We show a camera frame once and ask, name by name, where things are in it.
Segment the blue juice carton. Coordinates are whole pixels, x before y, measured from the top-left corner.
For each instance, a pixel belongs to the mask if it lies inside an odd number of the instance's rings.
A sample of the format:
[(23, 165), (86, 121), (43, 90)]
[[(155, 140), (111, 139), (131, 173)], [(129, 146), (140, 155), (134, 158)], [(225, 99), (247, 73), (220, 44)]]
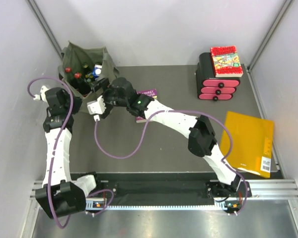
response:
[(94, 69), (92, 71), (92, 75), (95, 80), (101, 75), (101, 71), (102, 71), (102, 65), (95, 64)]

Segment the green canvas bag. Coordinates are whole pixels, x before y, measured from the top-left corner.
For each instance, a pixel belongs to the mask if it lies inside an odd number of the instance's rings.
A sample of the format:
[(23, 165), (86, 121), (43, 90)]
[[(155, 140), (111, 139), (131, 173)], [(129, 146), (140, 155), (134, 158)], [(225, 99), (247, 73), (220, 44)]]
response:
[(88, 66), (92, 69), (94, 69), (94, 66), (98, 64), (102, 66), (100, 78), (108, 78), (110, 82), (119, 76), (119, 70), (105, 47), (83, 49), (73, 43), (69, 43), (67, 47), (62, 49), (61, 56), (62, 64), (58, 66), (59, 79), (69, 86), (74, 96), (82, 98), (80, 111), (87, 113), (87, 102), (96, 100), (100, 94), (91, 92), (84, 97), (83, 94), (70, 85), (70, 79), (66, 76), (65, 68), (70, 67), (74, 73), (82, 73), (84, 63), (88, 64)]

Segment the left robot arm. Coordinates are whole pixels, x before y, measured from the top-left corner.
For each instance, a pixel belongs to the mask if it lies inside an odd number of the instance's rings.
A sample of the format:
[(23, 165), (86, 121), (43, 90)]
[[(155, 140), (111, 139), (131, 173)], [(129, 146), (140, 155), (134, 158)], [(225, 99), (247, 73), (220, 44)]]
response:
[(48, 103), (43, 123), (47, 141), (46, 172), (42, 188), (35, 191), (35, 199), (51, 219), (82, 212), (86, 198), (99, 196), (103, 185), (95, 173), (87, 173), (73, 181), (70, 173), (70, 143), (74, 118), (82, 100), (61, 87), (42, 86), (36, 100)]

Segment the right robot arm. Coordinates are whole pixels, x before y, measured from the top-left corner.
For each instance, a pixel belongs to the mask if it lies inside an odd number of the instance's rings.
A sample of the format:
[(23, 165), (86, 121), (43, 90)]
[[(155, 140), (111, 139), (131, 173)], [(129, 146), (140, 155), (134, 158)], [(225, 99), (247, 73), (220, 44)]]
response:
[(245, 180), (228, 163), (228, 155), (221, 152), (210, 122), (212, 116), (169, 108), (149, 95), (138, 93), (131, 82), (123, 77), (105, 84), (102, 94), (87, 103), (87, 109), (95, 121), (106, 118), (113, 107), (124, 107), (135, 117), (160, 123), (182, 134), (188, 140), (188, 150), (204, 158), (216, 173), (223, 193), (234, 196), (239, 192), (240, 184)]

